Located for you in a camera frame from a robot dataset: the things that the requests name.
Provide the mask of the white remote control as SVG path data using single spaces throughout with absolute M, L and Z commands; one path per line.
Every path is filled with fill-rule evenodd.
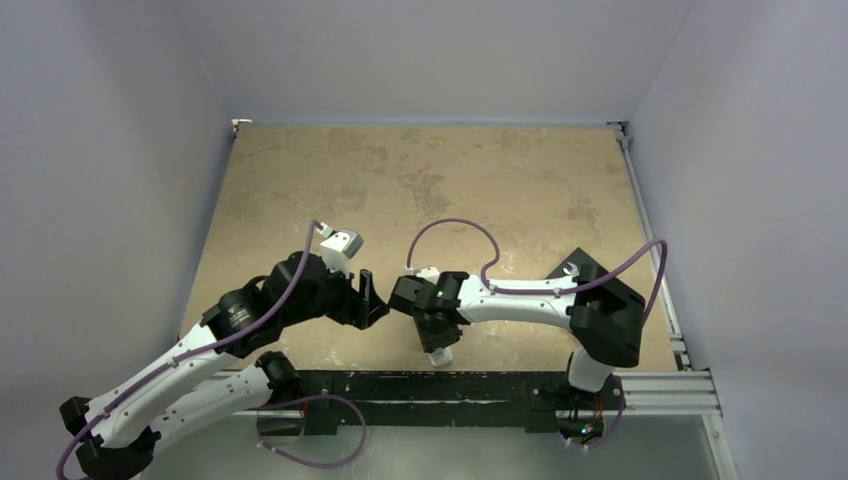
M 449 347 L 437 348 L 433 352 L 427 354 L 430 364 L 434 368 L 442 368 L 450 365 L 454 359 L 453 353 Z

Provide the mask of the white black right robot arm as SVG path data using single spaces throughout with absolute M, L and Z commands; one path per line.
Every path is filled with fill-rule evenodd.
M 391 309 L 410 316 L 430 363 L 453 360 L 465 326 L 517 321 L 557 327 L 578 343 L 561 381 L 564 399 L 584 407 L 618 368 L 640 362 L 645 299 L 596 263 L 568 263 L 559 277 L 486 279 L 433 267 L 397 279 Z

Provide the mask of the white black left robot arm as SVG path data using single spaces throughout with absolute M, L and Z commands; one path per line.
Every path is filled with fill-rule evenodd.
M 242 410 L 332 401 L 306 390 L 289 358 L 268 350 L 284 329 L 320 318 L 365 330 L 390 307 L 373 275 L 347 257 L 296 251 L 266 275 L 224 293 L 168 351 L 97 397 L 59 408 L 73 438 L 55 467 L 76 459 L 87 479 L 132 479 L 168 446 Z

